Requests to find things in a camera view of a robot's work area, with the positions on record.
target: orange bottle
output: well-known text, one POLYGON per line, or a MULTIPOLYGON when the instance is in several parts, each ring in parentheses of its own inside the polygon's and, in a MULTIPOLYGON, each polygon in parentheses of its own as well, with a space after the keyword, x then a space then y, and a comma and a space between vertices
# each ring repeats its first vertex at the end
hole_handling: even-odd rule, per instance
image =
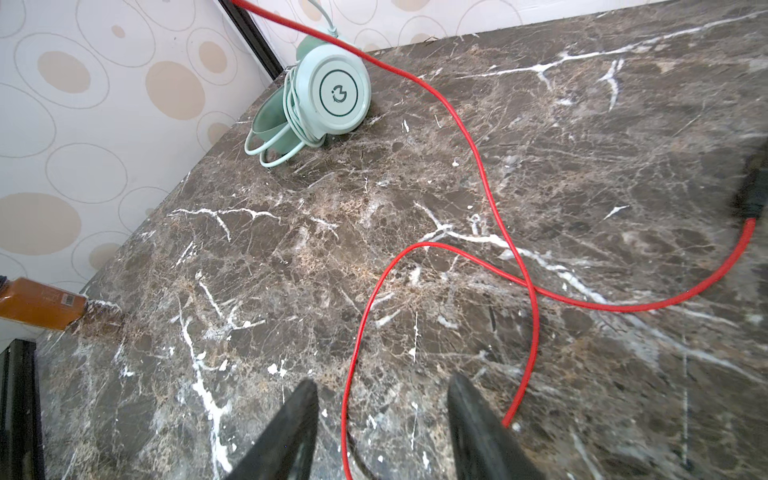
POLYGON ((0 316, 44 328, 63 330, 83 316, 86 298, 19 277, 0 276, 0 316))

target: red cable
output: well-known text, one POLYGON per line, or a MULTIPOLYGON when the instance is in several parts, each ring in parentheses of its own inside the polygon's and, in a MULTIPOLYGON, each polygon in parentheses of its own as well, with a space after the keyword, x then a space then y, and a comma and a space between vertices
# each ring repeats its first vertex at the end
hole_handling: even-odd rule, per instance
POLYGON ((358 57, 373 63, 377 67, 383 68, 384 70, 387 70, 387 71, 391 71, 392 73, 397 74, 401 77, 408 78, 410 81, 415 82, 416 84, 426 89, 429 93, 433 94, 451 114, 451 116, 453 117, 453 120, 458 125, 458 129, 462 132, 467 142, 469 143, 469 147, 472 150, 472 154, 475 156, 475 162, 477 163, 477 166, 478 166, 480 180, 482 181, 483 189, 485 190, 485 197, 488 199, 488 203, 490 205, 491 212, 493 213, 493 217, 496 220, 496 224, 498 225, 499 229, 502 231, 502 236, 504 237, 504 240, 507 242, 507 245, 509 245, 509 249, 512 251, 512 254, 515 256, 515 261, 520 267, 520 271, 522 272, 522 275, 523 275, 522 279, 518 278, 456 247, 452 247, 444 243, 435 243, 435 242, 414 243, 413 245, 407 247, 405 250, 400 252, 398 256, 395 257, 392 260, 392 262, 386 267, 386 269, 384 270, 384 273, 381 275, 381 277, 379 278, 379 281, 376 283, 376 286, 373 289, 371 297, 368 300, 368 304, 366 305, 366 309, 363 312, 362 320, 360 321, 360 327, 358 328, 358 331, 357 331, 357 340, 355 341, 355 348, 353 350, 352 361, 350 362, 350 365, 349 365, 349 374, 346 379, 346 387, 344 389, 344 396, 342 400, 342 418, 341 418, 342 451, 341 453, 342 453, 342 463, 344 465, 344 473, 348 478, 348 480, 353 480, 352 472, 349 469, 349 459, 347 458, 347 443, 346 443, 347 417, 349 414, 349 393, 352 388, 352 380, 355 374, 355 366, 357 364, 357 357, 360 351, 360 343, 362 342, 362 333, 366 328, 366 321, 368 319, 368 315, 373 305, 373 301, 376 298, 376 295, 379 293, 379 290, 381 289, 382 285, 384 284, 384 280, 386 279, 387 275, 389 275, 389 272, 392 271, 392 268, 394 268, 394 266, 411 250, 414 250, 420 247, 435 247, 435 248, 441 248, 443 250, 448 250, 453 253, 457 253, 458 255, 461 255, 464 258, 467 258, 468 260, 471 260, 472 262, 477 263, 480 266, 483 266, 484 268, 492 271, 493 273, 496 273, 499 276, 503 276, 507 280, 517 283, 518 285, 525 286, 528 289, 528 296, 531 300, 531 311, 533 316, 533 335, 531 339, 531 352, 528 356, 528 362, 525 365, 525 371, 520 381, 520 386, 518 387, 518 391, 515 393, 515 397, 512 400, 512 404, 509 407, 509 410, 507 411, 506 415, 504 416, 504 419, 502 420, 502 425, 504 427, 508 427, 512 421, 512 417, 515 415, 515 412, 520 406, 520 402, 522 401, 523 395, 525 394, 525 388, 528 385, 528 381, 531 378, 531 373, 533 372, 533 366, 536 362, 536 351, 538 349, 538 336, 539 336, 539 312, 538 312, 538 302, 536 300, 537 292, 544 296, 548 296, 554 300, 558 300, 560 302, 568 303, 575 306, 581 306, 591 310, 606 310, 610 312, 619 312, 619 313, 657 310, 660 308, 664 308, 666 306, 675 305, 677 303, 681 303, 685 300, 688 300, 692 296, 698 295, 699 293, 703 292, 706 288, 711 286, 713 283, 717 282, 726 273, 728 273, 731 267, 733 267, 733 265, 738 261, 739 257, 744 252, 744 250, 746 249, 746 246, 750 242, 750 238, 752 237, 752 233, 755 230, 755 223, 756 223, 755 219, 753 218, 748 219, 744 222, 744 228, 741 234, 741 238, 739 239, 739 243, 733 249, 733 252, 726 259, 726 261, 723 262, 723 265, 721 265, 720 268, 718 268, 714 273, 712 273, 708 278, 706 278, 703 282, 696 285, 694 288, 688 290, 685 293, 682 293, 680 295, 674 296, 668 300, 664 300, 661 302, 645 303, 642 305, 607 305, 603 303, 592 303, 592 302, 583 302, 580 300, 573 300, 573 299, 567 298, 566 296, 558 295, 556 293, 550 292, 549 290, 545 290, 541 287, 537 287, 531 281, 531 277, 528 275, 528 270, 525 268, 525 264, 523 263, 520 253, 518 252, 517 248, 515 248, 515 244, 512 242, 512 238, 510 238, 509 233, 504 227, 502 217, 499 214, 498 209, 496 208, 496 202, 494 201, 491 188, 488 185, 488 178, 485 175, 485 169, 482 164, 482 159, 480 158, 480 153, 478 152, 478 149, 475 146, 475 142, 472 140, 472 136, 467 131, 466 127, 462 122, 462 119, 459 117, 458 113, 456 113, 456 110, 454 110, 453 106, 448 102, 447 99, 445 99, 445 97, 442 96, 442 94, 440 94, 440 92, 435 90, 431 85, 423 81, 421 78, 418 78, 415 75, 408 73, 407 71, 401 70, 397 67, 388 65, 383 61, 380 61, 379 59, 366 54, 362 50, 359 50, 358 48, 355 48, 352 45, 349 45, 343 41, 340 41, 338 38, 334 38, 330 35, 314 30, 300 23, 293 22, 286 18, 280 17, 279 15, 270 13, 267 10, 264 10, 263 8, 257 7, 247 2, 246 0, 233 0, 233 3, 235 5, 240 6, 241 8, 245 8, 246 10, 249 10, 255 13, 256 15, 259 15, 260 17, 266 18, 267 20, 271 20, 272 22, 276 22, 288 28, 301 31, 303 33, 306 33, 307 35, 312 35, 315 38, 319 38, 320 40, 326 41, 328 43, 341 47, 347 51, 350 51, 353 54, 357 55, 358 57))

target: brown marble surface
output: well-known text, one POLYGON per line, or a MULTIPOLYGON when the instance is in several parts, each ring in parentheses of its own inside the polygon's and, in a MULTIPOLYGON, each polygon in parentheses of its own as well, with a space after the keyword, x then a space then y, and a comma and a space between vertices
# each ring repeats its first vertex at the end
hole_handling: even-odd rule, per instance
MULTIPOLYGON (((766 10, 686 0, 377 56, 456 106, 538 285, 647 302, 701 281, 738 238, 730 202, 768 137, 766 10)), ((224 478, 307 376, 313 478, 342 478, 343 385, 386 264, 432 238, 517 270, 442 106, 370 74, 358 130, 273 170, 243 153, 257 100, 89 283, 119 309, 41 342, 49 478, 224 478)), ((673 309, 541 301, 512 434, 549 478, 766 477, 766 240, 758 223, 732 273, 673 309)), ((502 412, 530 339, 524 289, 443 251, 406 257, 363 343, 359 460, 375 478, 454 478, 451 372, 502 412)))

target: white circular cap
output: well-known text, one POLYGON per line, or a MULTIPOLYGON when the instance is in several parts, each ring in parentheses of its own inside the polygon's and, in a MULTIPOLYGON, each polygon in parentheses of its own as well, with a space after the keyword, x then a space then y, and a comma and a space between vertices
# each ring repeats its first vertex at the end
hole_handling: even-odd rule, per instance
POLYGON ((354 130, 371 105, 365 65, 335 45, 320 45, 306 55, 297 70, 296 86, 304 120, 317 137, 354 130))
POLYGON ((345 117, 355 110, 359 89, 355 78, 344 68, 335 68, 320 79, 320 105, 326 113, 334 117, 345 117))

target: wall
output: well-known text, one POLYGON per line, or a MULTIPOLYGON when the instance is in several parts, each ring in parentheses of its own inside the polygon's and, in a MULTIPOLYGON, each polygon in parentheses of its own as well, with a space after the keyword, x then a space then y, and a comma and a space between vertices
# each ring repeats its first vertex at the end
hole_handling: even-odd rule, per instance
POLYGON ((2 0, 0 274, 79 291, 269 83, 216 0, 2 0))
MULTIPOLYGON (((251 0, 321 31, 326 23, 307 0, 251 0)), ((365 51, 574 17, 661 0, 319 0, 339 33, 365 51)), ((283 65, 296 63, 304 34, 254 16, 283 65)))

